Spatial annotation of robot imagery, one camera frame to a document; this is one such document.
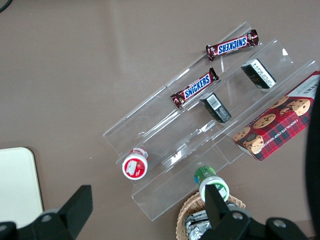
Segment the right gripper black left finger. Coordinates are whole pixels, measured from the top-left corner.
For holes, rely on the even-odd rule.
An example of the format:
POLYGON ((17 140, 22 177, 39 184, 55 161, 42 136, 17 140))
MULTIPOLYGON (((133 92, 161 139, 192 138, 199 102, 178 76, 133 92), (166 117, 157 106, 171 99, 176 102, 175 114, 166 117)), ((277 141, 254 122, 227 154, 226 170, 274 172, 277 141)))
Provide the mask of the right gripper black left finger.
POLYGON ((57 211, 38 216, 25 227, 0 223, 2 240, 75 240, 93 212, 92 186, 82 185, 57 211))

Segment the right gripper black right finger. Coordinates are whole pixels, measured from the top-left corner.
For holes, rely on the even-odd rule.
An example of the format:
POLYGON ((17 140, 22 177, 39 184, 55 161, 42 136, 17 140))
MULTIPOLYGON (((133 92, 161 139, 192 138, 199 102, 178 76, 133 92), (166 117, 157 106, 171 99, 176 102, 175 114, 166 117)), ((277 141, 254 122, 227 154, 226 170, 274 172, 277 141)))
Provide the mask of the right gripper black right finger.
POLYGON ((211 229, 202 240, 307 240, 292 221, 271 217, 261 224, 239 210, 230 210, 214 185, 205 186, 205 211, 211 229))

